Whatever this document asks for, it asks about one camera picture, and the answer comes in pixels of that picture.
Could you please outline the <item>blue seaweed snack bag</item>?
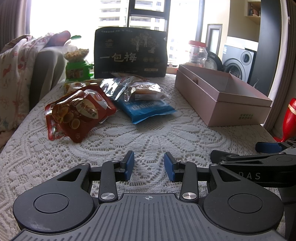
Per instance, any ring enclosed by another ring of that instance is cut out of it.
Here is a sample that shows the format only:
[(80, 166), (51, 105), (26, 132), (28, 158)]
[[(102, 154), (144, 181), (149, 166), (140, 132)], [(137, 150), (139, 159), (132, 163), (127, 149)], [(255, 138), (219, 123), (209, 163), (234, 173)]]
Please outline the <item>blue seaweed snack bag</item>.
[(132, 120), (133, 124), (138, 124), (152, 116), (167, 115), (175, 113), (176, 110), (162, 100), (149, 101), (129, 101), (117, 100), (116, 104)]

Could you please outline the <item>red snack pouch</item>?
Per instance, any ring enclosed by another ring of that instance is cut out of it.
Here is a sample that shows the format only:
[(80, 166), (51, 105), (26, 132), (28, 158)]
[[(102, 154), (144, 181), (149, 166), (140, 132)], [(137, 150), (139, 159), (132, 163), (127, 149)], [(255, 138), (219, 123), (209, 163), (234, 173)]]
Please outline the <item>red snack pouch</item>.
[(69, 137), (80, 143), (98, 123), (117, 111), (97, 85), (75, 90), (45, 107), (48, 138)]

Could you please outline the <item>clear bread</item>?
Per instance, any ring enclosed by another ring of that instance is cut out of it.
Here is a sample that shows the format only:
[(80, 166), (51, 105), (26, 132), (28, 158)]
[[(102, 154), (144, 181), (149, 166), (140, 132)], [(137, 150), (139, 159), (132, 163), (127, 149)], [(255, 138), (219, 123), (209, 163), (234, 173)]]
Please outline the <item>clear bread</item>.
[(133, 82), (124, 91), (124, 101), (150, 101), (170, 99), (170, 95), (157, 83)]

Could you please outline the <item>small red snack packet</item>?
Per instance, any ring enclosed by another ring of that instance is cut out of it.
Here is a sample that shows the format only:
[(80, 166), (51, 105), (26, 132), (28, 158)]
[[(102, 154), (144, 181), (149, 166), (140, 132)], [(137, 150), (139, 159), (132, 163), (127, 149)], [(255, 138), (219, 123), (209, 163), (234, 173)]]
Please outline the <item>small red snack packet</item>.
[(69, 94), (71, 92), (74, 92), (88, 85), (100, 85), (102, 80), (103, 80), (102, 78), (88, 79), (88, 80), (81, 80), (81, 81), (66, 80), (64, 83), (64, 93)]

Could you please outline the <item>red vase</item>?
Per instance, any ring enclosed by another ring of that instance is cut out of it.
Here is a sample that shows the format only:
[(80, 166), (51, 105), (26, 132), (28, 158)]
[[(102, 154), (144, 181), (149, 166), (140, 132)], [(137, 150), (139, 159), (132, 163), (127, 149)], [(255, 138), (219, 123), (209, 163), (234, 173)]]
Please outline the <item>red vase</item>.
[(282, 130), (283, 136), (282, 138), (274, 137), (277, 142), (285, 142), (291, 138), (295, 137), (296, 134), (296, 99), (292, 98), (288, 104), (287, 111), (285, 113), (285, 117), (283, 120)]

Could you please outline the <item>pink cardboard box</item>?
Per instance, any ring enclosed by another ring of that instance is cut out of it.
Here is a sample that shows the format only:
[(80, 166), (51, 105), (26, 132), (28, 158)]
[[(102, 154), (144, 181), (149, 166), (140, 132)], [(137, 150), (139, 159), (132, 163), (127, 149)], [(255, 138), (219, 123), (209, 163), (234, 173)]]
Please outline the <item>pink cardboard box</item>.
[(263, 124), (272, 101), (232, 74), (180, 65), (175, 88), (208, 127)]

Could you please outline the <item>silver foil snack packet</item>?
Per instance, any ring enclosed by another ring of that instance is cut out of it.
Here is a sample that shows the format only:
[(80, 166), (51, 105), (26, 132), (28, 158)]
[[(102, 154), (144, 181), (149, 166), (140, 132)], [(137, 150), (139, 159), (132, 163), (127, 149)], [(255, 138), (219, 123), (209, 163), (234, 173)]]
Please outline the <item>silver foil snack packet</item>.
[(134, 79), (134, 76), (104, 79), (101, 81), (100, 88), (107, 97), (116, 101)]

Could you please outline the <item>grey washing machine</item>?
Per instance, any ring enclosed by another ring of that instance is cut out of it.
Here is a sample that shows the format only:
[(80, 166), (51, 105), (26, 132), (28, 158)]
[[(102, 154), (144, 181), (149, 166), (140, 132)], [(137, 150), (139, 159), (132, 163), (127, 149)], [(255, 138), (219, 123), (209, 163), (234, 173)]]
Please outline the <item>grey washing machine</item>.
[(229, 45), (224, 46), (222, 64), (226, 73), (232, 74), (249, 83), (254, 68), (256, 51), (251, 49), (241, 49)]

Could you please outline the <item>black round pot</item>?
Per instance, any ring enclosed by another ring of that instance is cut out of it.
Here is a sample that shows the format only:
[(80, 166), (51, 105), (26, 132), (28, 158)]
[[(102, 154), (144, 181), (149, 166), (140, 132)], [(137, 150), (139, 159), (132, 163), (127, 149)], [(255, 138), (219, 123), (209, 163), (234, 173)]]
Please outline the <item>black round pot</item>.
[(208, 56), (205, 61), (205, 68), (217, 70), (217, 71), (223, 71), (223, 64), (220, 58), (215, 53), (208, 51)]

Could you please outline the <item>white lace tablecloth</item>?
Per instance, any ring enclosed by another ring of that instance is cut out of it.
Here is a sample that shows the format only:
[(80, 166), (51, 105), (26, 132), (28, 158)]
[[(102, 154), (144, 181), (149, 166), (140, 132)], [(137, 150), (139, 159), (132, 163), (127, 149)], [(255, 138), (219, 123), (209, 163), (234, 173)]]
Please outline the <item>white lace tablecloth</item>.
[(166, 75), (154, 80), (169, 93), (173, 114), (153, 116), (135, 125), (124, 112), (117, 111), (78, 144), (67, 137), (48, 139), (45, 106), (65, 90), (63, 83), (57, 84), (30, 111), (1, 152), (1, 240), (11, 240), (19, 232), (13, 203), (20, 194), (80, 163), (100, 166), (120, 160), (132, 150), (135, 166), (130, 181), (117, 184), (120, 194), (178, 193), (180, 183), (170, 182), (165, 173), (165, 152), (178, 161), (207, 167), (212, 150), (254, 155), (257, 142), (273, 141), (261, 125), (206, 126), (175, 89), (175, 78)]

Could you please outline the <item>large black snack bag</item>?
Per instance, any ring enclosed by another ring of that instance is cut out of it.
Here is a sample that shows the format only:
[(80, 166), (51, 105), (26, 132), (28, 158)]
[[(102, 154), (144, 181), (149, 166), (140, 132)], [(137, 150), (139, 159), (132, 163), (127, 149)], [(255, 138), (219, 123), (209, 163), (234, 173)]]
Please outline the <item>large black snack bag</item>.
[(95, 31), (95, 78), (111, 78), (114, 73), (164, 77), (167, 64), (166, 32), (128, 27)]

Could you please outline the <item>clear jar red lid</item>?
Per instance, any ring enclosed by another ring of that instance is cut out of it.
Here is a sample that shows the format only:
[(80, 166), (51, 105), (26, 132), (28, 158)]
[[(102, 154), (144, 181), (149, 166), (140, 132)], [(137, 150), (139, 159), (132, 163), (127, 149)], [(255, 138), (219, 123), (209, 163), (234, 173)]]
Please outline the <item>clear jar red lid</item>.
[(197, 67), (205, 67), (205, 62), (208, 57), (206, 44), (198, 41), (189, 41), (189, 61), (188, 64)]

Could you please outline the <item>grey sofa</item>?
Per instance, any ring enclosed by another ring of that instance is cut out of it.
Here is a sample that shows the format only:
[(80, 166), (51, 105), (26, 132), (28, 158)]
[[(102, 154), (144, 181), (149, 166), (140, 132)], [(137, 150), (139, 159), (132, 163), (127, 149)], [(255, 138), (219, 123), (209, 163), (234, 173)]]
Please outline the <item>grey sofa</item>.
[(64, 47), (46, 47), (36, 57), (30, 85), (30, 109), (65, 79), (67, 61), (64, 58)]

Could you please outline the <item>floral blanket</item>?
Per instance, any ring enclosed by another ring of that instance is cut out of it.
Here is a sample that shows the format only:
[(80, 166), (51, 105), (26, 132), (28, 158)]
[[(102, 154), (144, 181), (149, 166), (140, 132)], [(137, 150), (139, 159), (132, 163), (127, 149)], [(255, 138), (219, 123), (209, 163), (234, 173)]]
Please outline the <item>floral blanket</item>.
[(71, 34), (63, 31), (35, 39), (22, 35), (1, 51), (1, 131), (17, 128), (30, 112), (29, 95), (37, 54), (46, 47), (63, 47)]

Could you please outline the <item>wall shelf with items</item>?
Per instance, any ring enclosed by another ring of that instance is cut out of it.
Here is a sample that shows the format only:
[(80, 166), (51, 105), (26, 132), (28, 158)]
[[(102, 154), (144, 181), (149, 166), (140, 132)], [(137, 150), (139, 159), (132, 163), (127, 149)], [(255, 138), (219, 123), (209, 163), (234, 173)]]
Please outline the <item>wall shelf with items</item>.
[(260, 25), (261, 0), (245, 0), (244, 7), (244, 15), (255, 24)]

